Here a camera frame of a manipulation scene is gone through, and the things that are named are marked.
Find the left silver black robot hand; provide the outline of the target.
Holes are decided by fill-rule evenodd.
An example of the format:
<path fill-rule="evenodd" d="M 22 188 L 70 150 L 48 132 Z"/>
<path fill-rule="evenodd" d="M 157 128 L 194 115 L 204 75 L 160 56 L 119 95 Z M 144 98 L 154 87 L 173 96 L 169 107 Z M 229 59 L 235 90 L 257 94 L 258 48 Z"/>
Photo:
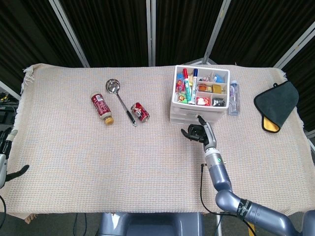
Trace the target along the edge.
<path fill-rule="evenodd" d="M 23 175 L 30 167 L 29 165 L 25 165 L 17 172 L 7 173 L 9 154 L 12 148 L 12 142 L 17 133 L 18 130 L 13 130 L 11 127 L 0 132 L 0 188 L 3 188 L 6 182 Z"/>

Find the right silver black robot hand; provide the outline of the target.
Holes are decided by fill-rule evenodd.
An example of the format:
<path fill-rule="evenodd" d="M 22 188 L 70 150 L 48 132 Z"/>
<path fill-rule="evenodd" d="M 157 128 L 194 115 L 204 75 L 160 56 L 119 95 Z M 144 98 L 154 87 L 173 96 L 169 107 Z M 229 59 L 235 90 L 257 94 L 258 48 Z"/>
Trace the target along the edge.
<path fill-rule="evenodd" d="M 190 124 L 188 130 L 181 129 L 181 133 L 191 141 L 202 143 L 204 151 L 209 148 L 217 148 L 217 140 L 210 123 L 200 115 L 197 118 L 200 124 Z"/>

